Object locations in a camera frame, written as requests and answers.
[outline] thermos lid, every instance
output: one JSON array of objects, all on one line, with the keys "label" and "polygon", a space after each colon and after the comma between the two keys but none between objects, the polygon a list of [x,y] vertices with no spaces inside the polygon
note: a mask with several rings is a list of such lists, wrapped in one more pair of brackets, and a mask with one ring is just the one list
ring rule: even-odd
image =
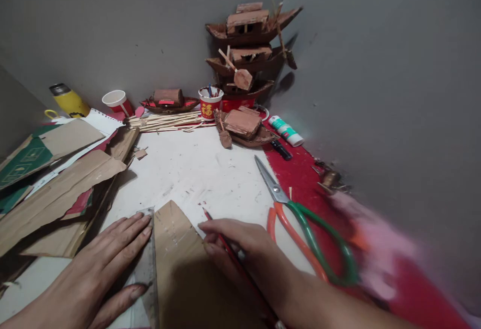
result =
[{"label": "thermos lid", "polygon": [[52,85],[49,89],[54,96],[60,96],[71,91],[68,86],[63,83]]}]

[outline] orange scissors handle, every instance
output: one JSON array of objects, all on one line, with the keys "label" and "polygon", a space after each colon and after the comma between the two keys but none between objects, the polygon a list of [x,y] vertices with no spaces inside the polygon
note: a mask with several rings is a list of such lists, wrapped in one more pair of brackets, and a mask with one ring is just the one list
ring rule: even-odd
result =
[{"label": "orange scissors handle", "polygon": [[268,221],[267,221],[267,232],[270,234],[272,240],[276,242],[276,215],[279,217],[281,224],[289,233],[292,240],[296,243],[298,248],[302,251],[304,256],[307,258],[307,260],[312,266],[312,269],[314,269],[314,272],[316,273],[316,275],[320,279],[326,282],[329,282],[327,275],[324,272],[324,269],[322,268],[322,266],[319,264],[317,258],[314,256],[314,254],[309,249],[307,244],[304,243],[304,241],[301,239],[299,234],[297,234],[297,232],[294,230],[292,225],[287,220],[286,215],[284,214],[284,210],[282,208],[282,204],[279,202],[274,202],[274,208],[269,209],[269,215],[268,215]]}]

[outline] ruler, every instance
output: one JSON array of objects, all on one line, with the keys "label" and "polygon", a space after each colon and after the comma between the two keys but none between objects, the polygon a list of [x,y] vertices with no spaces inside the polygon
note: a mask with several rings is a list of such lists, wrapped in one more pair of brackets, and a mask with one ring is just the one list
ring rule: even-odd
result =
[{"label": "ruler", "polygon": [[[139,210],[144,215],[149,215],[153,219],[154,207]],[[139,261],[131,274],[129,282],[142,283],[149,285],[149,289],[142,296],[143,307],[137,305],[133,308],[131,316],[131,328],[144,328],[146,325],[146,316],[151,329],[159,329],[159,306],[157,299],[157,270],[155,267],[155,239],[154,231],[150,235],[150,239],[145,245]]]}]

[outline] green scissors handle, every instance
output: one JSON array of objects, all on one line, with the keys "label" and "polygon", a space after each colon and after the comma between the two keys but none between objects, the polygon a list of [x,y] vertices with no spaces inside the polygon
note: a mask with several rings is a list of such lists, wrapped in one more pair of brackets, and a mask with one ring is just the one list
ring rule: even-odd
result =
[{"label": "green scissors handle", "polygon": [[[356,262],[354,260],[354,255],[347,245],[346,241],[339,235],[339,233],[333,229],[331,225],[321,219],[318,215],[314,214],[312,211],[308,210],[304,205],[289,201],[286,203],[287,207],[292,210],[293,214],[297,218],[297,221],[300,223],[304,235],[307,238],[307,243],[311,248],[314,256],[317,258],[319,263],[321,264],[322,268],[326,272],[329,281],[338,286],[352,286],[355,285],[358,280],[357,275],[357,267]],[[342,256],[346,262],[346,269],[344,275],[342,277],[338,277],[336,273],[332,270],[329,263],[327,262],[326,258],[322,254],[314,233],[309,225],[306,216],[309,217],[311,220],[322,226],[328,233],[331,235],[334,240],[337,242],[341,249]]]}]

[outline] yellow thermos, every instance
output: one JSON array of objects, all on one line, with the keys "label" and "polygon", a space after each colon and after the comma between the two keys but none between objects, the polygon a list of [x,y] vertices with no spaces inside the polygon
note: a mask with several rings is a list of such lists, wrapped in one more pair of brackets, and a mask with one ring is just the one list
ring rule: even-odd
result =
[{"label": "yellow thermos", "polygon": [[75,91],[70,90],[65,84],[56,84],[49,87],[54,99],[60,108],[70,117],[86,117],[90,113],[90,106],[82,101]]}]

